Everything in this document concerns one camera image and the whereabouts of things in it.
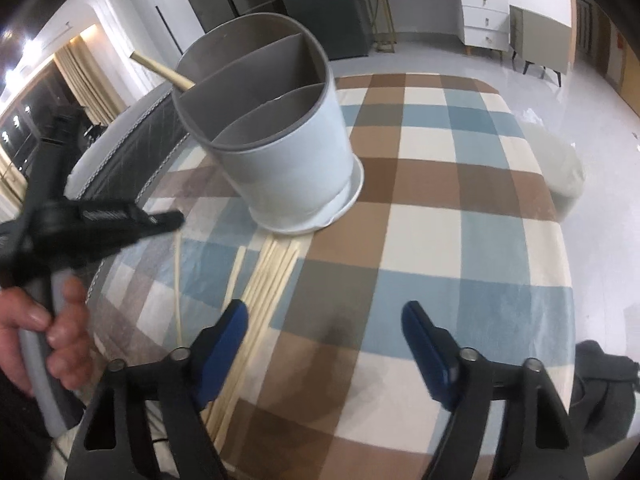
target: door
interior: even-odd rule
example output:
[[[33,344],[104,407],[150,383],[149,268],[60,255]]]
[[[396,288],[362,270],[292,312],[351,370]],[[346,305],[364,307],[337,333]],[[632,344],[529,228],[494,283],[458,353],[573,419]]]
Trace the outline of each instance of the door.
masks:
[[[587,0],[576,0],[578,41],[577,47],[584,54],[591,52],[591,34],[593,30],[593,6]]]
[[[366,56],[369,41],[356,0],[282,0],[287,14],[318,38],[329,59]]]
[[[611,47],[611,22],[604,11],[596,6],[598,14],[598,38],[596,40],[596,70],[606,77],[609,69],[609,49]]]
[[[624,65],[620,97],[640,116],[640,62],[628,43],[625,47]]]

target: refrigerator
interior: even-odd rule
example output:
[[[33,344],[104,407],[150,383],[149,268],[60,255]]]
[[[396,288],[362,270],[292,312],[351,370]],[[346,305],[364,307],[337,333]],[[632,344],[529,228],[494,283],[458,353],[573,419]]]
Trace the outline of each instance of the refrigerator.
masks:
[[[282,0],[286,13],[308,28],[329,59],[367,56],[373,42],[364,0]]]

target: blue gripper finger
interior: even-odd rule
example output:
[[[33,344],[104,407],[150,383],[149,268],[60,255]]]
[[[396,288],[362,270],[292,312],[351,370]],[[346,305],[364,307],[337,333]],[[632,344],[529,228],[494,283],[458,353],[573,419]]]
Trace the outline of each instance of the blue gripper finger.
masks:
[[[417,301],[402,308],[402,333],[431,398],[452,412],[460,394],[460,347],[455,339],[434,326]]]
[[[202,330],[191,345],[191,379],[200,409],[220,394],[248,323],[246,305],[233,300],[218,322]]]

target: screw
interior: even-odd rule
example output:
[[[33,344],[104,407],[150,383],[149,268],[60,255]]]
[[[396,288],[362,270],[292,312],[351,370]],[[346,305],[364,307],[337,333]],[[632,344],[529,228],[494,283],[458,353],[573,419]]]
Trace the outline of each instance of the screw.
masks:
[[[107,365],[107,369],[110,372],[119,372],[120,370],[124,370],[125,366],[127,366],[127,364],[122,359],[114,359]]]
[[[535,357],[530,357],[529,359],[524,361],[524,365],[529,370],[533,370],[534,372],[541,372],[543,368],[542,361],[536,359]]]
[[[460,351],[460,357],[462,357],[465,361],[477,361],[478,355],[478,352],[473,348],[463,348]]]
[[[171,352],[171,359],[174,361],[184,361],[189,358],[191,351],[188,348],[180,347]]]

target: white cabinet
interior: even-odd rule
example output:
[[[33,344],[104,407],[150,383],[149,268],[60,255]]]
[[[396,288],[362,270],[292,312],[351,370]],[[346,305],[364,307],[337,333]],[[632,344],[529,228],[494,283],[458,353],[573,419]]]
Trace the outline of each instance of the white cabinet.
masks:
[[[466,46],[509,49],[508,0],[459,0],[458,37]]]
[[[571,27],[520,7],[511,7],[511,46],[524,59],[566,74]]]

